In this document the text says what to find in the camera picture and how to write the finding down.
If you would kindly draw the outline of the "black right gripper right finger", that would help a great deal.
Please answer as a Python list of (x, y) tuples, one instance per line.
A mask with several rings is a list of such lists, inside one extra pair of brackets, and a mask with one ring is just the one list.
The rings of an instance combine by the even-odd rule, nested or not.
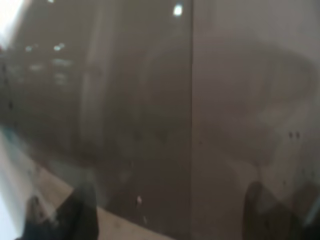
[(261, 182), (252, 182), (244, 198), (243, 238), (318, 240), (320, 186), (307, 182), (280, 201)]

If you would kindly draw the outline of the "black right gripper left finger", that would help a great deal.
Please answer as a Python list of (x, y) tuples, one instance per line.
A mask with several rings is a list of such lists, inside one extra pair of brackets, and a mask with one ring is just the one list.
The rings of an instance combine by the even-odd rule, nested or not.
[(97, 240), (99, 221), (96, 191), (92, 184), (76, 187), (62, 204), (45, 216), (38, 196), (26, 204), (20, 240)]

